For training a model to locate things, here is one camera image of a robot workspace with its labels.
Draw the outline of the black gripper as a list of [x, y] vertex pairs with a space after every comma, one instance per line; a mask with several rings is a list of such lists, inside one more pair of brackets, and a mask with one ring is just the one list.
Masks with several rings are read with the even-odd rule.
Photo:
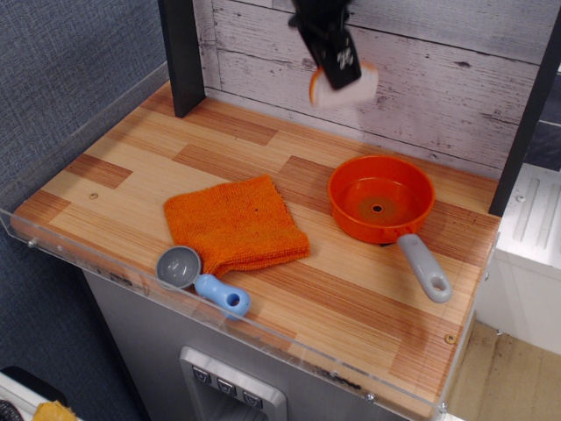
[[302, 30], [302, 39], [329, 85], [340, 90], [362, 75], [350, 33], [344, 28], [349, 0], [293, 1], [295, 13], [288, 26]]

